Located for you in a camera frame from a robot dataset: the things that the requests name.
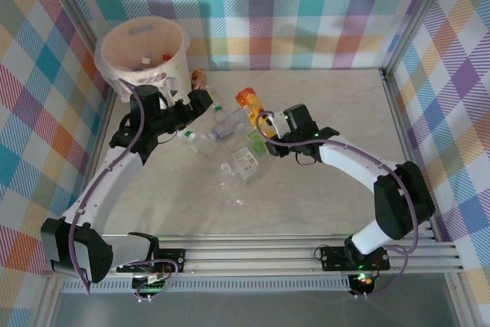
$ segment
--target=colorful plaid pattern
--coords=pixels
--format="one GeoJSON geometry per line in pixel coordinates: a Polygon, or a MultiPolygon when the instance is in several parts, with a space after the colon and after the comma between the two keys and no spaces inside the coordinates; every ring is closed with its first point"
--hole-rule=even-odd
{"type": "MultiPolygon", "coordinates": [[[[87,0],[79,0],[94,22],[87,0]]],[[[144,15],[191,34],[189,67],[269,70],[381,66],[418,0],[93,0],[109,27],[144,15]]]]}
{"type": "Polygon", "coordinates": [[[25,326],[39,230],[81,193],[108,87],[59,0],[0,0],[0,325],[25,326]]]}
{"type": "Polygon", "coordinates": [[[490,325],[490,0],[436,0],[395,77],[437,222],[490,325]]]}

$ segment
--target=white bucket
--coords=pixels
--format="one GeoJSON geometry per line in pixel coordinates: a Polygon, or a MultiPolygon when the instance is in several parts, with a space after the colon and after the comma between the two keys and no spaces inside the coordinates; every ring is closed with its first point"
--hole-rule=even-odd
{"type": "Polygon", "coordinates": [[[188,103],[191,78],[186,51],[189,43],[187,32],[169,19],[134,18],[111,30],[104,39],[98,40],[95,64],[104,80],[124,102],[129,101],[131,93],[119,82],[120,78],[135,86],[153,84],[162,92],[164,83],[171,81],[177,90],[173,96],[174,101],[184,100],[184,103],[188,103]],[[172,58],[163,61],[164,54],[172,58]],[[150,60],[150,68],[135,71],[143,58],[150,60]]]}

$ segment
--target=white tabletop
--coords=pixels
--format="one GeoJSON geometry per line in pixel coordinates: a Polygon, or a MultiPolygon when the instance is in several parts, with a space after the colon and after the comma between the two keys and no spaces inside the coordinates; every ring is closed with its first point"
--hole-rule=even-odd
{"type": "MultiPolygon", "coordinates": [[[[403,161],[376,70],[208,72],[207,80],[228,113],[238,107],[236,93],[252,87],[267,110],[304,103],[319,128],[330,126],[375,155],[403,161]]],[[[101,160],[128,112],[117,100],[101,160]]],[[[190,129],[208,133],[213,125],[208,111],[190,129]]],[[[104,233],[349,234],[374,218],[373,195],[343,172],[299,166],[293,155],[272,159],[266,174],[246,186],[244,204],[231,207],[220,190],[222,159],[193,152],[177,137],[160,145],[128,184],[104,233]]]]}

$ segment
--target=purple cable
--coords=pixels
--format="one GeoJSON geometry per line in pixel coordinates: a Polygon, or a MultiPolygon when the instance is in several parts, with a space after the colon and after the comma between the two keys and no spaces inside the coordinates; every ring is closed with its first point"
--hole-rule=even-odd
{"type": "Polygon", "coordinates": [[[77,274],[78,274],[78,276],[79,276],[79,278],[80,278],[80,280],[81,280],[81,282],[85,288],[86,294],[90,294],[90,282],[85,277],[85,275],[83,274],[83,271],[82,271],[82,269],[78,263],[77,253],[75,252],[75,240],[74,240],[75,228],[77,227],[78,220],[80,219],[80,216],[81,216],[80,210],[83,210],[87,206],[87,202],[88,202],[90,196],[92,195],[93,191],[95,191],[95,189],[97,188],[97,185],[102,181],[104,176],[106,176],[106,174],[108,172],[111,172],[113,170],[114,166],[116,166],[118,164],[118,162],[120,162],[123,159],[123,157],[126,155],[126,153],[130,152],[131,148],[136,144],[136,141],[138,141],[139,137],[141,136],[141,133],[143,131],[143,126],[145,125],[145,112],[143,110],[143,103],[142,103],[141,99],[139,98],[138,94],[135,93],[133,85],[130,84],[129,82],[126,82],[125,80],[119,80],[119,82],[124,84],[131,91],[131,94],[135,97],[136,102],[138,103],[138,107],[139,107],[139,111],[140,111],[140,114],[139,114],[140,120],[139,120],[138,132],[136,132],[135,138],[132,139],[131,143],[126,147],[126,149],[124,151],[122,151],[122,153],[119,156],[117,156],[114,159],[114,161],[107,168],[105,168],[104,170],[101,171],[99,176],[97,176],[97,178],[93,181],[90,188],[87,189],[87,193],[85,194],[85,196],[83,196],[83,199],[80,202],[80,206],[77,209],[77,213],[73,217],[73,221],[71,222],[71,225],[70,225],[70,231],[68,233],[68,252],[70,253],[70,260],[71,260],[71,263],[73,264],[73,268],[77,272],[77,274]]]}
{"type": "Polygon", "coordinates": [[[342,147],[343,149],[348,149],[349,151],[355,152],[358,155],[364,157],[365,159],[373,162],[375,165],[380,166],[383,170],[388,172],[388,174],[390,174],[395,179],[397,184],[400,186],[400,189],[402,190],[403,194],[405,195],[405,198],[406,198],[407,204],[408,204],[408,208],[410,210],[410,217],[411,217],[412,225],[413,225],[413,243],[408,250],[405,249],[404,247],[400,246],[400,245],[387,245],[386,246],[387,249],[390,249],[393,252],[398,253],[401,256],[404,256],[405,260],[403,262],[403,266],[400,269],[400,272],[391,281],[391,283],[388,284],[388,286],[385,286],[383,289],[372,293],[371,296],[377,295],[378,293],[380,293],[382,291],[386,291],[386,290],[390,289],[391,287],[393,287],[393,285],[396,282],[398,282],[398,280],[401,278],[401,276],[403,275],[403,272],[405,272],[405,269],[407,268],[407,264],[408,264],[408,256],[415,251],[415,249],[417,248],[418,241],[419,241],[419,228],[418,228],[418,221],[417,221],[417,213],[415,212],[415,207],[413,206],[413,201],[412,201],[412,198],[410,197],[410,193],[408,192],[407,187],[402,182],[400,177],[397,175],[396,172],[394,172],[388,165],[384,164],[382,161],[376,159],[375,157],[371,156],[367,152],[364,152],[361,149],[358,149],[357,147],[350,146],[350,145],[345,144],[343,142],[335,141],[332,139],[309,139],[309,140],[304,141],[304,142],[296,142],[296,143],[284,143],[284,142],[275,141],[275,140],[269,138],[260,128],[259,118],[263,117],[265,115],[269,115],[272,118],[274,117],[274,113],[272,111],[265,111],[264,110],[263,112],[259,113],[259,116],[257,117],[257,119],[255,121],[255,126],[256,126],[257,132],[259,132],[259,134],[267,142],[271,142],[276,146],[282,146],[282,147],[298,147],[298,146],[310,145],[312,143],[321,143],[321,144],[327,143],[327,144],[331,144],[332,146],[342,147]]]}
{"type": "MultiPolygon", "coordinates": [[[[152,300],[154,300],[155,298],[158,298],[161,294],[163,294],[165,289],[167,289],[171,284],[173,284],[175,282],[175,279],[177,278],[177,275],[178,275],[178,264],[174,260],[169,260],[169,259],[165,259],[165,258],[158,258],[157,260],[137,260],[136,262],[128,263],[127,266],[140,266],[140,265],[149,264],[149,263],[170,263],[175,268],[175,272],[173,274],[174,276],[172,277],[171,281],[168,281],[168,283],[165,284],[165,288],[160,290],[158,293],[156,293],[155,295],[153,295],[147,299],[149,302],[151,302],[152,300]]],[[[139,288],[136,289],[136,297],[138,298],[138,301],[140,301],[140,302],[142,300],[145,300],[145,298],[143,298],[141,295],[139,295],[139,288]]]]}

